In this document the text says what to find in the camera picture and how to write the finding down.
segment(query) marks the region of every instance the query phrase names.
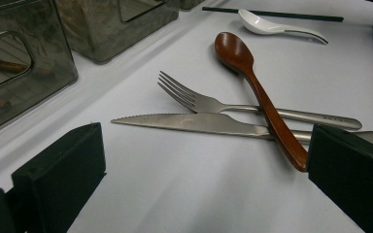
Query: white tablecloth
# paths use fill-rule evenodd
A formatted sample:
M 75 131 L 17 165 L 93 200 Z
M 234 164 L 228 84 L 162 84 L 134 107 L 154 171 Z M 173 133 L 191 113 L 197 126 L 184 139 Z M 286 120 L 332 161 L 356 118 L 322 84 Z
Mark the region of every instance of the white tablecloth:
M 344 22 L 265 17 L 320 31 L 259 36 L 238 15 L 203 6 L 344 17 Z M 111 124 L 157 113 L 188 113 L 156 83 L 164 71 L 224 103 L 256 104 L 242 77 L 221 65 L 214 40 L 239 36 L 278 108 L 354 117 L 373 130 L 373 3 L 363 0 L 206 0 L 110 63 L 74 53 L 79 80 L 0 130 L 0 187 L 11 174 L 73 128 L 101 122 L 107 176 L 69 232 L 359 232 L 274 142 Z M 261 116 L 230 113 L 249 123 Z M 288 121 L 291 128 L 312 124 Z

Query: brown spoon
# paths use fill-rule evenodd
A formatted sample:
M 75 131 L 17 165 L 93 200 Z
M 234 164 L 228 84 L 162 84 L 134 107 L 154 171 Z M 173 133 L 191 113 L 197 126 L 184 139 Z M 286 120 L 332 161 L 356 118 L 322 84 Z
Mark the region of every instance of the brown spoon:
M 242 73 L 253 89 L 259 106 L 277 143 L 292 165 L 300 172 L 306 171 L 307 151 L 289 131 L 283 119 L 256 78 L 253 70 L 254 58 L 244 42 L 232 33 L 222 32 L 215 40 L 218 59 L 228 67 Z

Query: white ceramic spoon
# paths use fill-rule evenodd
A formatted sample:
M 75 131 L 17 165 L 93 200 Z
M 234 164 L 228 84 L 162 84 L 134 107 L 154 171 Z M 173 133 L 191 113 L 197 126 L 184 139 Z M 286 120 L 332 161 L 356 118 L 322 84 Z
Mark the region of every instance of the white ceramic spoon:
M 319 32 L 313 31 L 303 27 L 291 26 L 278 24 L 263 19 L 247 10 L 239 10 L 239 16 L 244 26 L 250 31 L 261 34 L 261 35 L 271 35 L 277 33 L 288 33 L 288 34 L 303 34 L 304 36 L 313 36 L 324 44 L 328 44 L 326 38 Z

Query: knife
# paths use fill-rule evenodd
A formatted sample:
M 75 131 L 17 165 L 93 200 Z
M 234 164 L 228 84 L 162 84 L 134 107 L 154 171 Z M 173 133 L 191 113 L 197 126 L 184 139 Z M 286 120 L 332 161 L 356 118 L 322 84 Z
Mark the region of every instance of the knife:
M 273 140 L 268 127 L 240 122 L 225 114 L 156 114 L 127 116 L 111 120 L 112 123 L 129 124 L 151 128 L 181 130 L 200 133 L 213 133 L 232 136 L 252 137 Z M 309 144 L 311 132 L 291 130 L 302 144 Z M 373 144 L 373 132 L 351 132 Z

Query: porcelain soup spoon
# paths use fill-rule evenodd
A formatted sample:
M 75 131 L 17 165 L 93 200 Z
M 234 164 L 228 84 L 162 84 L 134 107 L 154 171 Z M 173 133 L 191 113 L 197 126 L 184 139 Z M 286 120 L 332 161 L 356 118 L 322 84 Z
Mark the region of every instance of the porcelain soup spoon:
M 314 38 L 318 39 L 319 41 L 323 42 L 324 44 L 328 44 L 326 38 L 319 32 L 313 31 L 303 27 L 291 26 L 291 25 L 284 25 L 278 24 L 275 22 L 271 22 L 268 20 L 263 19 L 247 10 L 239 10 L 238 14 L 241 18 L 242 23 L 244 26 L 260 35 L 272 35 L 277 33 L 287 33 L 293 35 L 304 35 L 304 36 L 313 36 Z
M 293 167 L 300 172 L 307 172 L 307 151 L 289 131 L 261 83 L 256 78 L 253 70 L 254 57 L 251 51 L 240 38 L 228 32 L 220 33 L 214 44 L 218 59 L 223 64 L 243 74 L 251 85 L 259 106 L 264 111 L 271 133 Z

